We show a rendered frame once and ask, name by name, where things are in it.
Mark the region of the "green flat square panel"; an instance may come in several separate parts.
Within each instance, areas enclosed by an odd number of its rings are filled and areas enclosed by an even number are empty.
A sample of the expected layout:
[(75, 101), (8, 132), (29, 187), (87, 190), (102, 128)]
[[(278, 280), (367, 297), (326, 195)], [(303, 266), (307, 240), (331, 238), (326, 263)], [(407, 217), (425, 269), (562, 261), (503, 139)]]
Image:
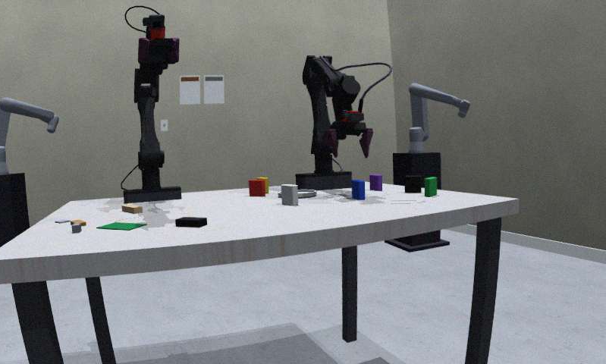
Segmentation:
[(145, 225), (147, 225), (147, 224), (134, 224), (134, 223), (115, 222), (115, 223), (103, 225), (103, 226), (97, 227), (97, 228), (130, 231), (130, 230), (133, 230), (135, 228), (139, 228), (139, 227), (142, 227), (142, 226), (145, 226)]

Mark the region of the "red block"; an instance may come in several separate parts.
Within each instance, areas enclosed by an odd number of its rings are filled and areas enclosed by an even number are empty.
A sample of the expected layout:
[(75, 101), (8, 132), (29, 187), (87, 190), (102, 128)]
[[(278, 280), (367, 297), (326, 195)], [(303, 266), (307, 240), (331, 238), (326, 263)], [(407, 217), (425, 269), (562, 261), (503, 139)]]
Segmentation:
[(250, 196), (265, 196), (265, 180), (249, 180)]

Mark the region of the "purple block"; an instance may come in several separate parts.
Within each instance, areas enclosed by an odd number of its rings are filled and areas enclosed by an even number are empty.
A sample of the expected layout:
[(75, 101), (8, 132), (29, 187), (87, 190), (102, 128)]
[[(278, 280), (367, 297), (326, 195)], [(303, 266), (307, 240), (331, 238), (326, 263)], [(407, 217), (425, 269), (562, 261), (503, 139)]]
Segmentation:
[(369, 175), (370, 190), (382, 190), (382, 175), (370, 174)]

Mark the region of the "green block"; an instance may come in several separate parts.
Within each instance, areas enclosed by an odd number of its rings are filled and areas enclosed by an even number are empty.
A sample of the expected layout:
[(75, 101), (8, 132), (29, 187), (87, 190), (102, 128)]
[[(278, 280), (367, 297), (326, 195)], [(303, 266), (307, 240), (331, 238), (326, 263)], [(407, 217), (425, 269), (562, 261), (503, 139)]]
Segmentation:
[(425, 178), (425, 196), (428, 197), (437, 195), (437, 178), (429, 178)]

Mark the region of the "white saucer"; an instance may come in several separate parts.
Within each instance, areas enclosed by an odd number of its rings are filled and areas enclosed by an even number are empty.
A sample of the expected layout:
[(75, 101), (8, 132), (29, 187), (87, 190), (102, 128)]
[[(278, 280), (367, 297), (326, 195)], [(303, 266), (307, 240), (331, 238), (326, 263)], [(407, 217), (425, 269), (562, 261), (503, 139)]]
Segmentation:
[[(314, 192), (314, 193), (311, 193), (311, 192)], [(317, 194), (316, 190), (298, 190), (298, 193), (304, 193), (304, 194), (298, 194), (298, 197), (314, 196)], [(281, 196), (281, 191), (278, 192), (278, 196)]]

